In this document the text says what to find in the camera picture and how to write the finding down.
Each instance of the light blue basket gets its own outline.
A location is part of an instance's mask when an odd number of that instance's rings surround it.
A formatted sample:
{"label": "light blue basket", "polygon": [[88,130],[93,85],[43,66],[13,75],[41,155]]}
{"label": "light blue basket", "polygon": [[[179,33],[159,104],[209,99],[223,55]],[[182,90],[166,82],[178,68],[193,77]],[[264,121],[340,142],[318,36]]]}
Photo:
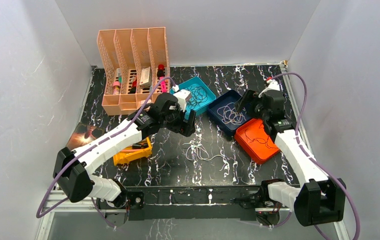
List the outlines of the light blue basket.
{"label": "light blue basket", "polygon": [[[207,85],[197,76],[193,77],[190,80],[187,80],[181,84],[178,85],[179,89],[187,89],[190,90],[192,96],[200,96],[203,95],[202,101],[197,101],[196,104],[193,105],[187,105],[187,108],[185,109],[185,118],[188,119],[190,116],[190,110],[196,111],[196,116],[204,113],[207,110],[208,105],[213,102],[216,99],[215,94],[207,87]],[[192,92],[193,88],[201,87],[204,91],[200,93],[198,92]]]}

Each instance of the plastic tray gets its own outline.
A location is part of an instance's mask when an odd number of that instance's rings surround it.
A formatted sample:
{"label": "plastic tray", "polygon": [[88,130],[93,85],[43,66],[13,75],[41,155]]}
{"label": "plastic tray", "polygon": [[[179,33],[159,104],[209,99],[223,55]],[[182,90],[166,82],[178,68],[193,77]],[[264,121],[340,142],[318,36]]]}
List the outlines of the plastic tray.
{"label": "plastic tray", "polygon": [[[148,147],[143,148],[141,150],[135,152],[119,152],[113,156],[113,163],[118,164],[128,164],[130,161],[134,161],[140,158],[148,158],[152,154],[153,146],[150,143],[150,138],[146,137],[145,140],[141,141],[141,143],[147,143]],[[131,150],[132,147],[126,147],[126,150]]]}
{"label": "plastic tray", "polygon": [[[194,90],[194,88],[201,87],[203,90]],[[207,110],[207,106],[216,99],[216,96],[213,92],[207,87],[206,84],[197,76],[193,77],[190,80],[187,80],[179,85],[179,89],[187,89],[191,92],[191,101],[194,101],[195,98],[198,98],[199,101],[195,102],[193,105],[188,105],[185,112],[185,118],[187,119],[190,116],[190,110],[196,111],[196,116],[204,113]]]}
{"label": "plastic tray", "polygon": [[251,119],[251,117],[246,115],[245,111],[242,111],[240,113],[240,115],[242,116],[234,119],[237,121],[236,123],[227,122],[228,119],[225,119],[225,121],[223,121],[224,118],[222,116],[231,116],[230,112],[226,112],[224,114],[224,111],[233,110],[235,112],[234,103],[238,101],[240,98],[241,95],[239,95],[238,92],[234,90],[229,90],[228,92],[214,100],[212,103],[210,103],[207,107],[207,115],[219,126],[219,128],[226,135],[234,136],[237,128],[239,128],[241,125],[245,124]]}
{"label": "plastic tray", "polygon": [[263,121],[260,119],[252,119],[239,127],[235,140],[257,164],[265,163],[280,151],[265,133]]}

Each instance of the marble tabletop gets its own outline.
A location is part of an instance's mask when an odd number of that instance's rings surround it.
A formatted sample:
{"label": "marble tabletop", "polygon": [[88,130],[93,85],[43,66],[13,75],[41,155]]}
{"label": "marble tabletop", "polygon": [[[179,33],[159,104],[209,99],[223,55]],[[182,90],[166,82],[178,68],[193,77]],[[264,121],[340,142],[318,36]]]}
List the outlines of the marble tabletop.
{"label": "marble tabletop", "polygon": [[[243,94],[245,90],[261,91],[267,77],[280,74],[279,65],[236,65],[171,67],[171,77],[180,84],[192,77],[199,77],[219,97],[228,90]],[[96,68],[93,73],[81,122],[109,131],[116,127],[124,115],[108,116],[101,106],[106,76],[104,69]],[[285,109],[294,119],[293,109],[282,79],[280,85],[286,97]],[[151,136],[153,154],[130,164],[114,166],[108,160],[95,174],[115,178],[125,186],[231,186],[259,185],[261,181],[281,178],[289,184],[298,180],[285,157],[279,152],[264,164],[256,164],[238,145],[233,137],[225,136],[216,124],[209,121],[206,113],[196,117],[196,132],[183,137],[167,129]],[[206,152],[200,159],[196,148]]]}

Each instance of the white wall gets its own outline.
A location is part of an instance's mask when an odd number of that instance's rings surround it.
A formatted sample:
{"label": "white wall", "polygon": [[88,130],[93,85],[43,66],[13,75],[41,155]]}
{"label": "white wall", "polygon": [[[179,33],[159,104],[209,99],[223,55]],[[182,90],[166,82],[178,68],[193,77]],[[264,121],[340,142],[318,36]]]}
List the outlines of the white wall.
{"label": "white wall", "polygon": [[[318,161],[346,182],[361,239],[380,239],[380,1],[322,0],[289,66],[308,83],[303,120]],[[352,214],[345,222],[353,233]]]}
{"label": "white wall", "polygon": [[0,1],[0,239],[34,239],[90,65],[53,0]]}
{"label": "white wall", "polygon": [[81,49],[102,67],[103,29],[166,27],[172,65],[290,58],[319,0],[56,0]]}

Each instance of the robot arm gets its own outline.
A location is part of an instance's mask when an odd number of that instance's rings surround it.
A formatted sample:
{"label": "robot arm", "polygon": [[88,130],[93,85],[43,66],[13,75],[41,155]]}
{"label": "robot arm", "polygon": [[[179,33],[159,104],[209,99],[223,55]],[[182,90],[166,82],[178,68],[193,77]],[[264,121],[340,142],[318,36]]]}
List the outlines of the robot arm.
{"label": "robot arm", "polygon": [[289,186],[281,179],[263,181],[259,192],[261,201],[284,204],[303,226],[341,221],[344,192],[310,160],[314,159],[313,154],[302,140],[298,140],[293,122],[285,117],[285,98],[278,83],[271,79],[267,83],[268,87],[261,93],[247,90],[235,103],[235,108],[240,112],[245,107],[248,115],[263,121],[266,134],[287,158],[301,188]]}
{"label": "robot arm", "polygon": [[189,119],[184,119],[186,102],[190,98],[191,93],[187,90],[178,91],[174,95],[162,93],[155,103],[146,106],[149,107],[148,111],[142,111],[131,125],[129,125],[131,119],[136,113],[129,115],[119,126],[85,146],[78,147],[74,151],[66,147],[60,150],[53,177],[56,177],[57,173],[75,158],[75,155],[82,155],[58,180],[59,186],[69,200],[76,203],[85,197],[94,197],[113,202],[117,207],[122,206],[126,196],[121,193],[126,189],[114,179],[93,175],[94,171],[124,148],[157,133],[161,128],[168,128],[186,137],[194,133],[195,112],[191,111]]}

